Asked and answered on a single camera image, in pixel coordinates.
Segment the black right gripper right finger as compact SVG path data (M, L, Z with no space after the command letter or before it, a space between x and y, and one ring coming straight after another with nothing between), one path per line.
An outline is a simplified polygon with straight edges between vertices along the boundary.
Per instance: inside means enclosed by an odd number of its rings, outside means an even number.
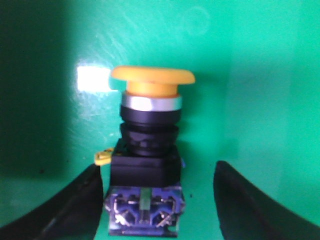
M218 161L213 194L225 240L318 240L320 228L279 204L226 161Z

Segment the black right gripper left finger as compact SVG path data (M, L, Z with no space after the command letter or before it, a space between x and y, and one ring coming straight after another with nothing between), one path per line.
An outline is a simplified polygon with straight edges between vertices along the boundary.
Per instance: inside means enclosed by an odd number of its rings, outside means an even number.
M1 227L2 240L92 240L103 210L101 169L87 167L45 203Z

